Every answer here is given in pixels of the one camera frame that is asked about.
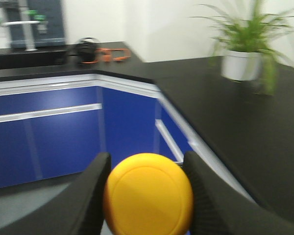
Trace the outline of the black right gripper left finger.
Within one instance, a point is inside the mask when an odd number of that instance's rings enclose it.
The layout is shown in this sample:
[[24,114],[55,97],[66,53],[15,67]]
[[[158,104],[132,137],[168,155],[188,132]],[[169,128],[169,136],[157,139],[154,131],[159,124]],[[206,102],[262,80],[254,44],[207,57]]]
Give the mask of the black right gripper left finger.
[[99,235],[103,192],[111,155],[99,153],[61,193],[28,215],[0,228],[0,235]]

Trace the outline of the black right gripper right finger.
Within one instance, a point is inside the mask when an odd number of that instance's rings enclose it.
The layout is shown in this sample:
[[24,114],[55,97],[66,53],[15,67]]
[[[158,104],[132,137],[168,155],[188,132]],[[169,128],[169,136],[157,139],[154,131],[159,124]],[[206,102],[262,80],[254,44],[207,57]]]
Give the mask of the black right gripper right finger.
[[194,194],[192,235],[294,235],[294,224],[250,202],[221,179],[194,151],[183,170]]

